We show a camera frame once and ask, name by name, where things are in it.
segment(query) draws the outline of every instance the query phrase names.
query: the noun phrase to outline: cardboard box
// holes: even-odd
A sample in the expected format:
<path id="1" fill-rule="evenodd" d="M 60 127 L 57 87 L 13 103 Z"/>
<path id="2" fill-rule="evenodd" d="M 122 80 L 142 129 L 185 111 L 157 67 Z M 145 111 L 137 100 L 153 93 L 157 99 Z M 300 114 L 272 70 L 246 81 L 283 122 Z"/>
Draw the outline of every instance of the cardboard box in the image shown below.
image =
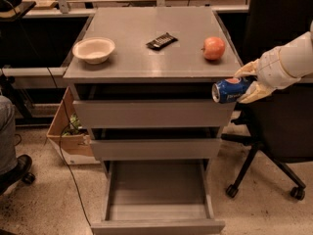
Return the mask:
<path id="1" fill-rule="evenodd" d="M 75 113 L 73 96 L 67 88 L 63 101 L 50 125 L 47 138 L 60 156 L 64 156 L 69 165 L 97 164 L 91 147 L 88 134 L 62 136 L 69 125 L 69 119 Z"/>

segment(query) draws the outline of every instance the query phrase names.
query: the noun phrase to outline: red apple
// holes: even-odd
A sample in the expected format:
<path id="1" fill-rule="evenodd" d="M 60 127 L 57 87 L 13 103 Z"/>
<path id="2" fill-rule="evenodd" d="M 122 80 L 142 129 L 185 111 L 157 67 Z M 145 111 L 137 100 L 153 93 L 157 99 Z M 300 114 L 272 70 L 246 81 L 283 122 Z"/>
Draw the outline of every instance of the red apple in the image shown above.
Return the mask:
<path id="1" fill-rule="evenodd" d="M 224 41 L 216 36 L 207 37 L 203 43 L 203 56 L 208 60 L 218 60 L 225 52 Z"/>

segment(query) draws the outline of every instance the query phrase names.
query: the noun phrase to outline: cabinet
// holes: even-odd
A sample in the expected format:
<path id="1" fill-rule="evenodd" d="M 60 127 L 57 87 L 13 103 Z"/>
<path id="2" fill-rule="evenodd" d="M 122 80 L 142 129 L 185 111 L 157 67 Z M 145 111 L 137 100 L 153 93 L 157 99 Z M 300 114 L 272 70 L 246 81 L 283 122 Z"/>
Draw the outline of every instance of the cabinet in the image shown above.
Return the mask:
<path id="1" fill-rule="evenodd" d="M 159 52 L 146 47 L 165 32 L 178 41 Z M 234 104 L 214 103 L 211 86 L 239 64 L 229 44 L 220 61 L 206 61 L 201 47 L 210 35 L 227 42 L 206 7 L 98 9 L 85 38 L 107 37 L 116 48 L 99 65 L 74 58 L 64 77 L 107 177 L 95 234 L 216 234 L 224 227 L 206 179 Z"/>

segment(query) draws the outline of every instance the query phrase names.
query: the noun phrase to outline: floor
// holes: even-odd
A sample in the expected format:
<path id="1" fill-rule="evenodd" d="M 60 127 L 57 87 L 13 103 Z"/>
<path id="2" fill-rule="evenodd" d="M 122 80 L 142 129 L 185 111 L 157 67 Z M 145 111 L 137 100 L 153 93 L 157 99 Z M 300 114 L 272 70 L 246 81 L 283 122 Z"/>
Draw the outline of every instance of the floor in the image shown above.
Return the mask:
<path id="1" fill-rule="evenodd" d="M 33 159 L 32 185 L 19 182 L 0 197 L 0 229 L 21 235 L 92 234 L 79 202 L 71 174 L 46 139 L 47 127 L 18 127 L 22 142 L 17 154 Z M 242 132 L 234 125 L 226 132 Z M 223 141 L 213 161 L 208 184 L 216 219 L 226 222 L 221 235 L 313 234 L 313 164 L 292 164 L 307 184 L 306 197 L 290 197 L 293 183 L 262 154 L 252 163 L 235 199 L 225 194 L 248 148 Z M 99 164 L 71 165 L 86 215 L 100 221 L 105 177 Z"/>

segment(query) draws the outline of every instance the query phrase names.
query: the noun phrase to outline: chair backrest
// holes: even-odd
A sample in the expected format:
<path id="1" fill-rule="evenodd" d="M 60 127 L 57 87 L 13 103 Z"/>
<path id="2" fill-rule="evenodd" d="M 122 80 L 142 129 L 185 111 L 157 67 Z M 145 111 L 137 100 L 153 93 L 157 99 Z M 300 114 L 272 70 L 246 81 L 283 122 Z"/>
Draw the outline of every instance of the chair backrest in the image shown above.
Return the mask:
<path id="1" fill-rule="evenodd" d="M 244 105 L 266 151 L 285 163 L 313 161 L 313 84 Z"/>
<path id="2" fill-rule="evenodd" d="M 284 45 L 310 28 L 313 0 L 250 0 L 242 61 Z"/>

